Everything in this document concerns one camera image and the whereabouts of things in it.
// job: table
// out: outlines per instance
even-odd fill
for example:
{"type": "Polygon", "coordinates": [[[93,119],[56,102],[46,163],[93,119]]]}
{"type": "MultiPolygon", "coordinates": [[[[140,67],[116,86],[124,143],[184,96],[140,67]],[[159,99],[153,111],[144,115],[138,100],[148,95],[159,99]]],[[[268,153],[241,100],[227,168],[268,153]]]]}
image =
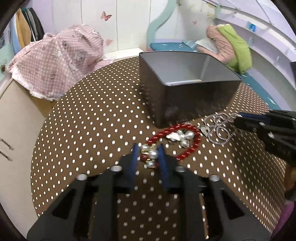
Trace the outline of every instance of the table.
{"type": "MultiPolygon", "coordinates": [[[[83,78],[48,114],[33,152],[31,189],[38,216],[79,173],[96,175],[144,143],[158,129],[139,93],[139,58],[103,67],[83,78]]],[[[227,113],[262,113],[266,104],[241,83],[227,113]]],[[[192,121],[194,125],[201,119],[192,121]]],[[[182,161],[195,174],[217,174],[270,231],[284,203],[285,162],[264,151],[256,134],[242,132],[225,146],[201,137],[198,150],[182,161]]],[[[183,152],[162,140],[170,155],[183,152]]],[[[139,162],[134,191],[118,196],[120,240],[175,240],[178,195],[161,187],[158,170],[139,162]]]]}

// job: pillow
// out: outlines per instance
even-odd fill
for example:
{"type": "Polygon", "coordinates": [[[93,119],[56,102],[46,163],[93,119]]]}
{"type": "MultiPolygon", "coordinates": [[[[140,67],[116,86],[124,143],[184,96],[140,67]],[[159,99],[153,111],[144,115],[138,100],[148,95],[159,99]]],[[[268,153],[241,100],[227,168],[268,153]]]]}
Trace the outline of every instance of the pillow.
{"type": "Polygon", "coordinates": [[[205,49],[215,53],[215,54],[219,53],[218,48],[215,44],[215,41],[210,38],[204,38],[204,39],[196,41],[195,43],[204,47],[205,49]]]}

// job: pink fabric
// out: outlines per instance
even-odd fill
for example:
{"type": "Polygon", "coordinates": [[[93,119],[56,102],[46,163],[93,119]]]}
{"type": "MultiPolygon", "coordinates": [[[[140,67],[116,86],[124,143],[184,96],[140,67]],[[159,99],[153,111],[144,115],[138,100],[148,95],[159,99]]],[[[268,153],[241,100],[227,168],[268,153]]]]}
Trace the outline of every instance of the pink fabric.
{"type": "Polygon", "coordinates": [[[215,41],[219,53],[215,54],[203,47],[197,47],[197,49],[203,53],[213,56],[224,64],[228,64],[235,57],[235,52],[231,43],[219,32],[217,26],[209,25],[206,33],[209,38],[215,41]]]}
{"type": "Polygon", "coordinates": [[[59,99],[83,77],[113,62],[102,60],[103,44],[95,29],[73,26],[31,42],[13,58],[8,70],[33,96],[59,99]]]}

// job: gingham blanket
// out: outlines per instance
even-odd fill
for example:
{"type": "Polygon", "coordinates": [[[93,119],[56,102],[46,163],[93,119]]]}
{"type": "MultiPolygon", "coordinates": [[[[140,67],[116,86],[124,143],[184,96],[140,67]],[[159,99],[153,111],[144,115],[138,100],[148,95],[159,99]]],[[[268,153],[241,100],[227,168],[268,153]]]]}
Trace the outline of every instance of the gingham blanket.
{"type": "Polygon", "coordinates": [[[111,64],[103,60],[104,41],[88,25],[31,42],[9,63],[12,78],[38,98],[58,100],[89,73],[111,64]]]}

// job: polka dot tablecloth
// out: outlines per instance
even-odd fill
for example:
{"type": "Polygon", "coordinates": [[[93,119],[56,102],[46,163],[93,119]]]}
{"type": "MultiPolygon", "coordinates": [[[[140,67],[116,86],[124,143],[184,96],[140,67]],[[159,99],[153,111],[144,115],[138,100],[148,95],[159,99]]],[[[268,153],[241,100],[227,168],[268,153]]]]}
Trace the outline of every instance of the polka dot tablecloth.
{"type": "MultiPolygon", "coordinates": [[[[265,103],[240,84],[231,112],[262,113],[265,103]]],[[[193,120],[197,125],[202,119],[193,120]]],[[[47,116],[33,153],[32,199],[41,216],[75,176],[99,174],[159,131],[139,92],[139,58],[108,65],[83,78],[47,116]]],[[[285,162],[264,151],[256,134],[242,132],[224,146],[201,137],[182,165],[201,176],[217,174],[272,232],[284,203],[285,162]]],[[[162,139],[170,155],[184,151],[162,139]]],[[[168,195],[157,169],[139,162],[134,190],[118,195],[120,240],[177,240],[178,195],[168,195]]]]}

